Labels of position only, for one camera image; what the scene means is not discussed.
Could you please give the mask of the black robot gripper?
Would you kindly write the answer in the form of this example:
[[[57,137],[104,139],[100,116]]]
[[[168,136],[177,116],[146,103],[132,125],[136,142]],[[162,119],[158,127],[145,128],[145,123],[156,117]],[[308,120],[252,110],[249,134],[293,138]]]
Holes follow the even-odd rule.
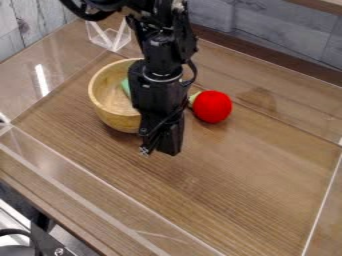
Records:
[[[188,89],[177,81],[152,82],[142,76],[142,67],[128,68],[132,106],[140,113],[137,134],[140,152],[153,151],[174,156],[181,151],[184,107]]]

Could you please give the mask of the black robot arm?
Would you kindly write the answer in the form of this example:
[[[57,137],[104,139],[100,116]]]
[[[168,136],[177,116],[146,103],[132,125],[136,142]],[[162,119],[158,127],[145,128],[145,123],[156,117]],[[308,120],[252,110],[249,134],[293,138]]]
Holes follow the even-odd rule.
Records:
[[[141,121],[140,152],[174,156],[181,151],[184,108],[197,52],[186,0],[58,0],[82,20],[97,22],[121,12],[134,33],[142,58],[128,68],[132,107]]]

